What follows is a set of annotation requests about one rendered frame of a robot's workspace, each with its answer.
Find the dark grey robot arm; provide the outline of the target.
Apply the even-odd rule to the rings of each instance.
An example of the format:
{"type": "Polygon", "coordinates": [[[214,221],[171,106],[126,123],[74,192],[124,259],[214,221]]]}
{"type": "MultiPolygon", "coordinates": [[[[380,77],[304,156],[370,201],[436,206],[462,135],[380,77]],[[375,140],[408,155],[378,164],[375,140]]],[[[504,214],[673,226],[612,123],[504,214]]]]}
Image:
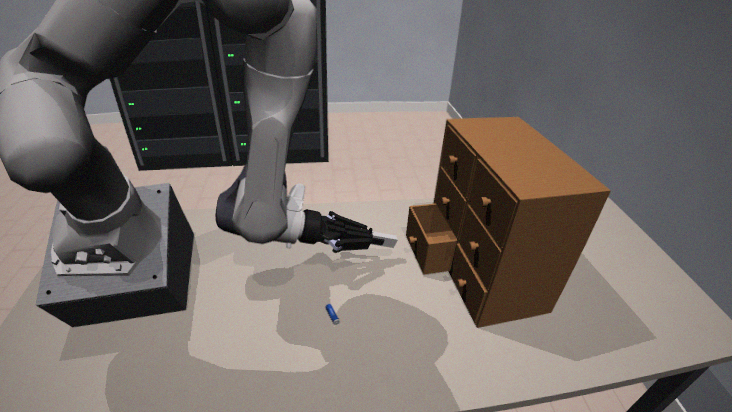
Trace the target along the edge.
{"type": "Polygon", "coordinates": [[[130,276],[162,237],[160,218],[95,139],[84,107],[91,89],[121,76],[162,22],[193,1],[247,37],[248,159],[219,194],[216,224],[286,248],[302,235],[305,186],[287,196],[284,173],[314,67],[310,0],[56,0],[0,60],[0,158],[10,180],[60,202],[51,249],[57,276],[130,276]]]}

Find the blue aa battery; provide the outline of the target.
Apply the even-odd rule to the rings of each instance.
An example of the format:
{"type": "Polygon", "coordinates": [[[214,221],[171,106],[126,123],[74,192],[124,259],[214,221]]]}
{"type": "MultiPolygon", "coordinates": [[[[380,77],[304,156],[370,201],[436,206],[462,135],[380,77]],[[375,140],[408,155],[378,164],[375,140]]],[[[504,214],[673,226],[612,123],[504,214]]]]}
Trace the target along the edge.
{"type": "Polygon", "coordinates": [[[337,315],[336,315],[336,313],[335,313],[335,311],[334,311],[334,309],[333,309],[332,305],[331,305],[331,304],[327,304],[327,305],[325,306],[325,308],[326,308],[326,310],[327,310],[327,312],[328,312],[328,314],[329,314],[329,316],[330,316],[330,318],[331,318],[331,320],[332,320],[333,324],[334,324],[334,325],[337,325],[337,324],[339,324],[339,323],[340,323],[340,320],[339,320],[339,318],[337,317],[337,315]]]}

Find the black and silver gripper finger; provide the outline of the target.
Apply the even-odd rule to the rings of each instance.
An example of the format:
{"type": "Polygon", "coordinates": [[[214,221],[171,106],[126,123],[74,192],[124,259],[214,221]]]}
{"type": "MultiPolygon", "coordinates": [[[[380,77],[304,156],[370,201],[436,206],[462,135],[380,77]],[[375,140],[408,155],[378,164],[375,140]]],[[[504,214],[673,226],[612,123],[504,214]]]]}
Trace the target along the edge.
{"type": "Polygon", "coordinates": [[[327,217],[329,218],[327,220],[328,224],[340,226],[341,228],[345,228],[348,231],[355,231],[355,232],[362,232],[362,233],[369,233],[369,234],[374,233],[374,234],[391,236],[391,237],[397,238],[396,235],[374,232],[372,228],[370,228],[368,230],[366,225],[353,221],[351,219],[345,218],[343,216],[340,216],[340,215],[334,213],[333,211],[330,211],[329,214],[327,215],[327,217]]]}
{"type": "Polygon", "coordinates": [[[369,234],[369,233],[348,231],[345,228],[335,227],[332,225],[329,225],[328,230],[333,231],[333,232],[342,233],[340,239],[338,239],[338,240],[324,239],[325,242],[327,242],[328,244],[330,244],[333,247],[332,251],[334,253],[338,253],[340,251],[346,251],[346,250],[368,249],[370,244],[394,248],[395,244],[398,241],[398,238],[396,238],[396,237],[379,235],[379,234],[374,234],[374,233],[369,234]]]}

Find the brown wooden drawer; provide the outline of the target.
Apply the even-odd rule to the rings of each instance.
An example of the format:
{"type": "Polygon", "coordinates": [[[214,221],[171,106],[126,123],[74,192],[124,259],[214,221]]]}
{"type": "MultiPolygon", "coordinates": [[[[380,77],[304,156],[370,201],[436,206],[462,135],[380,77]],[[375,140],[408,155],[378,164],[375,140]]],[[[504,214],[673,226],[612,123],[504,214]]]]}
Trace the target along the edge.
{"type": "Polygon", "coordinates": [[[436,203],[409,206],[406,237],[423,275],[450,271],[457,239],[436,203]]]}
{"type": "Polygon", "coordinates": [[[470,205],[467,205],[459,241],[489,289],[501,249],[470,205]]]}
{"type": "Polygon", "coordinates": [[[503,247],[517,200],[481,159],[477,159],[469,202],[503,247]]]}
{"type": "Polygon", "coordinates": [[[443,167],[440,168],[435,200],[458,237],[466,199],[443,167]]]}
{"type": "Polygon", "coordinates": [[[447,125],[441,163],[466,197],[468,195],[475,158],[476,154],[473,150],[450,125],[447,125]]]}
{"type": "Polygon", "coordinates": [[[473,322],[477,323],[488,291],[462,249],[460,243],[456,245],[450,276],[473,322]]]}

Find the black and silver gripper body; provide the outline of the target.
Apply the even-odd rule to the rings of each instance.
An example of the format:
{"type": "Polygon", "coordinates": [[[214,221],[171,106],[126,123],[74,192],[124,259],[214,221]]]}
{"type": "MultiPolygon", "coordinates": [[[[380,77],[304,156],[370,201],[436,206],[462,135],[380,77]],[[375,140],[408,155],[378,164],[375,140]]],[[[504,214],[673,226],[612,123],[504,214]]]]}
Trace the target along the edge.
{"type": "Polygon", "coordinates": [[[324,244],[328,244],[324,239],[340,239],[342,233],[328,230],[328,227],[331,224],[327,223],[327,219],[329,219],[327,216],[322,216],[319,211],[314,210],[306,209],[304,212],[304,229],[300,239],[298,239],[301,243],[315,244],[317,242],[322,242],[324,244]]]}

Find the brown wooden chest of drawers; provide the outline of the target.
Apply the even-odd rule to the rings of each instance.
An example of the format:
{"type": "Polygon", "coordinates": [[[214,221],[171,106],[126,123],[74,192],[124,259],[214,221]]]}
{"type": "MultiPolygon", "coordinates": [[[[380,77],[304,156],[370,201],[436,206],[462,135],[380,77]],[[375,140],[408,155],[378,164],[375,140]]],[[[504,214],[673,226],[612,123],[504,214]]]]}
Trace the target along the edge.
{"type": "Polygon", "coordinates": [[[488,291],[477,328],[553,311],[610,191],[519,117],[446,119],[433,204],[488,291]],[[467,197],[441,163],[447,125],[476,154],[467,197]],[[517,200],[503,247],[469,202],[477,159],[517,200]],[[441,167],[466,199],[458,237],[435,200],[441,167]],[[467,205],[501,249],[489,289],[459,241],[467,205]]]}

